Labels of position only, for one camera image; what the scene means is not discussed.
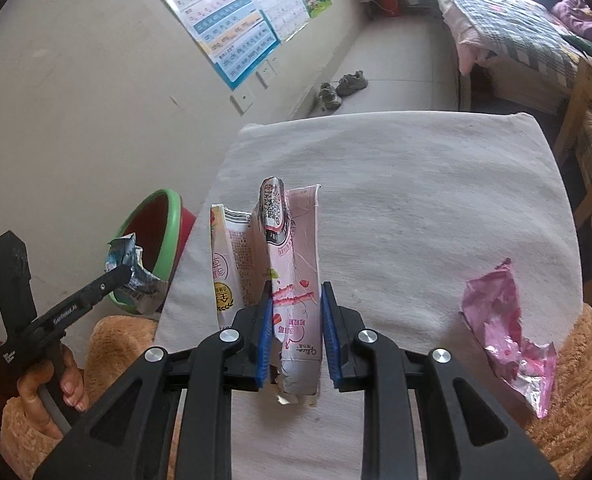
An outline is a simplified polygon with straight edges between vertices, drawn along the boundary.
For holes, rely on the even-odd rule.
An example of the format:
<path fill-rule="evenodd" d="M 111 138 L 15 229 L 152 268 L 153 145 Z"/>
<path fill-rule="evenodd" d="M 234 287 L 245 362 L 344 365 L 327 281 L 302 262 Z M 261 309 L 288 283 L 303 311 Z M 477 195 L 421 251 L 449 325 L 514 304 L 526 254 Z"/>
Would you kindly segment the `person's left hand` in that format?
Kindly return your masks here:
<path fill-rule="evenodd" d="M 65 367 L 60 379 L 62 399 L 68 406 L 82 413 L 89 407 L 89 396 L 84 388 L 83 374 L 69 348 L 62 344 L 61 350 Z M 40 434 L 61 439 L 63 433 L 58 429 L 39 396 L 39 387 L 47 384 L 53 375 L 53 363 L 43 360 L 28 368 L 26 373 L 19 377 L 16 386 L 28 424 Z"/>

